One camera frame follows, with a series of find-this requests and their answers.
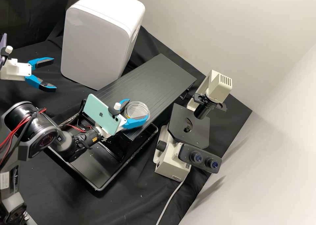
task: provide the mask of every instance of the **clear petri dish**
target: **clear petri dish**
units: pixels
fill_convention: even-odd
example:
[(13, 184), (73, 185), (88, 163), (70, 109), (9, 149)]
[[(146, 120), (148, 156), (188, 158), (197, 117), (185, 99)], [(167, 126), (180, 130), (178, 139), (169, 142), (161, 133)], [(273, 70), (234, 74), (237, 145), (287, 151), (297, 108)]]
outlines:
[(150, 111), (146, 104), (142, 102), (130, 102), (125, 107), (124, 114), (127, 118), (137, 118), (140, 116), (148, 116), (147, 120), (150, 118)]

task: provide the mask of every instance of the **label sticker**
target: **label sticker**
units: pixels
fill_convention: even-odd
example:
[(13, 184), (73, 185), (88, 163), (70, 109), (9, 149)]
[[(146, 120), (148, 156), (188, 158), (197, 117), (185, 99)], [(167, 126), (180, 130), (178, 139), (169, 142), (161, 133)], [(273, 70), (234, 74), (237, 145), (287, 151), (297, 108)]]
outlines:
[(177, 180), (177, 181), (180, 181), (180, 180), (181, 180), (181, 178), (176, 177), (176, 176), (174, 176), (174, 175), (172, 175), (171, 177), (172, 177), (174, 180)]
[(9, 172), (0, 173), (0, 189), (9, 188)]

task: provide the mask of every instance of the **white box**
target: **white box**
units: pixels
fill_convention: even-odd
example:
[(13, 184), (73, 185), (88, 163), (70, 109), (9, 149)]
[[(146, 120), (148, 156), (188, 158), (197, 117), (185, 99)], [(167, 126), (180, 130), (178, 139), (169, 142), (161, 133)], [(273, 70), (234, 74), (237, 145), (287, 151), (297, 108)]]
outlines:
[(145, 6), (137, 0), (79, 0), (66, 12), (61, 72), (99, 90), (118, 79), (133, 50)]

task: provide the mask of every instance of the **microscope base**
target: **microscope base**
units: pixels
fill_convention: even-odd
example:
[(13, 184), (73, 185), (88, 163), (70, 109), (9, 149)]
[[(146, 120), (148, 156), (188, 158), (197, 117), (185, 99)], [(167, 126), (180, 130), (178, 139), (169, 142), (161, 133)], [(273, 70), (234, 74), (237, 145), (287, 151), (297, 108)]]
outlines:
[(191, 165), (181, 161), (178, 153), (182, 143), (176, 142), (168, 132), (168, 125), (162, 126), (158, 141), (167, 143), (163, 152), (156, 149), (153, 162), (156, 163), (155, 172), (181, 182), (189, 174)]

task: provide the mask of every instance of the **black tray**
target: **black tray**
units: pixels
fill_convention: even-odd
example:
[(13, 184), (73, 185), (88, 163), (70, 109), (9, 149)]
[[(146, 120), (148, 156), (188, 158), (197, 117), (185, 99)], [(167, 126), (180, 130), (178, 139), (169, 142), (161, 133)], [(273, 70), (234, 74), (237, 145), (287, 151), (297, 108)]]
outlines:
[[(68, 131), (78, 133), (72, 128)], [(134, 141), (117, 133), (107, 143), (94, 144), (91, 150), (87, 150), (72, 163), (64, 161), (50, 146), (48, 149), (95, 190), (102, 191), (157, 132), (158, 128), (150, 124)]]

